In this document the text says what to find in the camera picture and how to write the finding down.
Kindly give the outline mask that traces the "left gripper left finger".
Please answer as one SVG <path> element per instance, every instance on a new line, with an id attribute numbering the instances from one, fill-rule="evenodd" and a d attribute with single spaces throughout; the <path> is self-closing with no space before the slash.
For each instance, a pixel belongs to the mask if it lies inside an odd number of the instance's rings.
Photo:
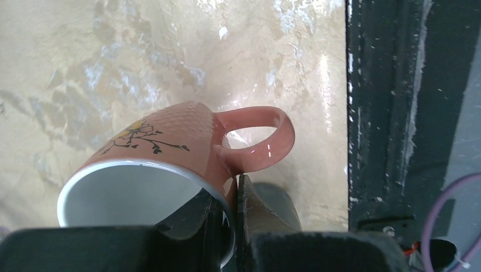
<path id="1" fill-rule="evenodd" d="M 25 229 L 1 242 L 2 271 L 219 271 L 222 209 L 202 190 L 154 226 Z"/>

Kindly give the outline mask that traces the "orange mug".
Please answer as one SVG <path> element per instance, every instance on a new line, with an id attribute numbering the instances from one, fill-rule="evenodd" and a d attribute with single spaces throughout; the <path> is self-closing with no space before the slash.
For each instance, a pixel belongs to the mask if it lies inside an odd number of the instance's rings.
<path id="1" fill-rule="evenodd" d="M 280 108 L 169 106 L 119 132 L 68 179 L 57 201 L 58 223 L 152 226 L 206 190 L 229 226 L 225 266 L 235 250 L 237 176 L 273 166 L 294 143 L 293 124 Z"/>

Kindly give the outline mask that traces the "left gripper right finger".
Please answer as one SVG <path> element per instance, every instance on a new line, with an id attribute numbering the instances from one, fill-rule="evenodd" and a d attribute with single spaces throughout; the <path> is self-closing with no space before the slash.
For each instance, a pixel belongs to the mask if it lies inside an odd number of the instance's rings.
<path id="1" fill-rule="evenodd" d="M 379 232 L 303 232 L 266 206 L 247 175 L 238 181 L 238 271 L 409 271 Z"/>

